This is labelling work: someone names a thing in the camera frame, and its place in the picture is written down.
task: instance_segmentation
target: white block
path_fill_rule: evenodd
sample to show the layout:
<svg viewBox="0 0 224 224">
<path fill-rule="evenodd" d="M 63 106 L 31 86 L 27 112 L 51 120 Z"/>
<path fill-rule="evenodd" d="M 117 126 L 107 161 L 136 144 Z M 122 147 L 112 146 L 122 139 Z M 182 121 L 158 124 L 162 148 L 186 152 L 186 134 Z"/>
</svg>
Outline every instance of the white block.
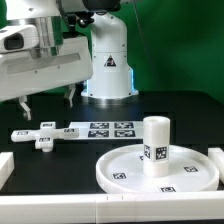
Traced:
<svg viewBox="0 0 224 224">
<path fill-rule="evenodd" d="M 0 197 L 0 224 L 96 222 L 95 195 Z"/>
<path fill-rule="evenodd" d="M 36 139 L 35 135 L 38 133 L 31 130 L 14 131 L 11 135 L 11 139 L 13 142 L 34 141 Z"/>
<path fill-rule="evenodd" d="M 131 195 L 102 195 L 96 201 L 96 223 L 135 222 L 135 201 Z"/>
<path fill-rule="evenodd" d="M 56 130 L 55 136 L 60 139 L 74 139 L 79 137 L 78 128 L 64 128 Z"/>
<path fill-rule="evenodd" d="M 0 190 L 4 186 L 5 182 L 14 170 L 13 153 L 1 153 L 0 154 Z"/>
<path fill-rule="evenodd" d="M 224 192 L 136 195 L 136 222 L 224 219 Z"/>
<path fill-rule="evenodd" d="M 219 169 L 219 178 L 224 184 L 224 152 L 220 148 L 209 148 L 208 158 L 211 159 Z"/>
</svg>

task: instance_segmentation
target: black table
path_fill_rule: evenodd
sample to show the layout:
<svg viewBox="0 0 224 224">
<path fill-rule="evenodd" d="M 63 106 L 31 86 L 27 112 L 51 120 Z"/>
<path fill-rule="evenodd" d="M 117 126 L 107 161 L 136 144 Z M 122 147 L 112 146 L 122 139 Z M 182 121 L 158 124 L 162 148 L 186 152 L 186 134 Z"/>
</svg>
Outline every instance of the black table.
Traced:
<svg viewBox="0 0 224 224">
<path fill-rule="evenodd" d="M 11 141 L 14 130 L 39 129 L 43 121 L 56 121 L 57 128 L 65 128 L 72 121 L 142 121 L 144 117 L 159 115 L 171 119 L 171 144 L 204 154 L 209 147 L 224 146 L 224 105 L 205 93 L 144 92 L 136 102 L 107 107 L 83 103 L 80 96 L 73 101 L 74 107 L 68 109 L 63 94 L 33 95 L 29 102 L 31 121 L 23 118 L 13 101 L 0 106 L 0 152 L 14 152 L 15 159 L 15 170 L 0 195 L 103 193 L 95 178 L 98 158 L 112 149 L 142 143 L 142 140 L 55 140 L 54 151 L 42 153 L 35 149 L 34 142 Z"/>
</svg>

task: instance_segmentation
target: cable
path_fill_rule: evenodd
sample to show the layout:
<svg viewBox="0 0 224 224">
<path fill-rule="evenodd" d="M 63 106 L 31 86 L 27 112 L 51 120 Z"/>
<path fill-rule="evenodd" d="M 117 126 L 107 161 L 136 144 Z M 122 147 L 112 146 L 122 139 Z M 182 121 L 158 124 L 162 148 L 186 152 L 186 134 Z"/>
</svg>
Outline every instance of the cable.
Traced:
<svg viewBox="0 0 224 224">
<path fill-rule="evenodd" d="M 132 0 L 132 3 L 133 3 L 135 16 L 136 16 L 136 21 L 137 21 L 137 25 L 138 25 L 139 34 L 140 34 L 140 37 L 141 37 L 141 40 L 142 40 L 142 44 L 143 44 L 143 47 L 144 47 L 144 50 L 145 50 L 145 53 L 146 53 L 146 58 L 147 58 L 147 61 L 148 61 L 148 65 L 151 68 L 152 75 L 154 77 L 157 89 L 161 90 L 161 86 L 160 86 L 159 81 L 158 81 L 157 69 L 154 66 L 151 54 L 150 54 L 150 52 L 149 52 L 149 50 L 148 50 L 148 48 L 146 46 L 146 40 L 145 40 L 145 37 L 144 37 L 143 32 L 142 32 L 142 28 L 141 28 L 141 24 L 140 24 L 140 20 L 139 20 L 139 16 L 138 16 L 138 10 L 137 10 L 137 6 L 136 6 L 135 0 Z"/>
<path fill-rule="evenodd" d="M 65 15 L 65 12 L 63 10 L 63 6 L 62 6 L 61 0 L 56 0 L 56 3 L 58 5 L 59 12 L 61 14 L 61 17 L 62 17 L 62 19 L 63 19 L 63 21 L 64 21 L 68 31 L 71 32 L 71 33 L 74 33 L 74 31 L 71 29 L 71 27 L 70 27 L 70 25 L 69 25 L 69 23 L 68 23 L 68 21 L 66 19 L 66 15 Z"/>
</svg>

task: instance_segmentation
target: white plate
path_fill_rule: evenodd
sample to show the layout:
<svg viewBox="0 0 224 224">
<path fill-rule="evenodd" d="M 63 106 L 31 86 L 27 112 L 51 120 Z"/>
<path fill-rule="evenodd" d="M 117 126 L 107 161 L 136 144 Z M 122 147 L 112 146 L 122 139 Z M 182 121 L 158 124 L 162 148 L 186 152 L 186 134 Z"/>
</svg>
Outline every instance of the white plate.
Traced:
<svg viewBox="0 0 224 224">
<path fill-rule="evenodd" d="M 96 178 L 107 193 L 214 191 L 219 171 L 205 155 L 191 149 L 169 147 L 169 175 L 150 178 L 143 173 L 144 146 L 131 145 L 103 155 L 96 164 Z"/>
</svg>

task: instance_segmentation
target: white cylinder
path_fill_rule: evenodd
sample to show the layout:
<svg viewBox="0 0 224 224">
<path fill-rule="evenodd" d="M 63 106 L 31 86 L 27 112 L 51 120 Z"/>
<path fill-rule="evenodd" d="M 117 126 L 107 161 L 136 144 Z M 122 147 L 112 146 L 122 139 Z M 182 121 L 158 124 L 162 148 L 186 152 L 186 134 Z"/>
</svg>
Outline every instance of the white cylinder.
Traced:
<svg viewBox="0 0 224 224">
<path fill-rule="evenodd" d="M 143 172 L 150 177 L 169 173 L 170 119 L 152 116 L 143 120 Z"/>
</svg>

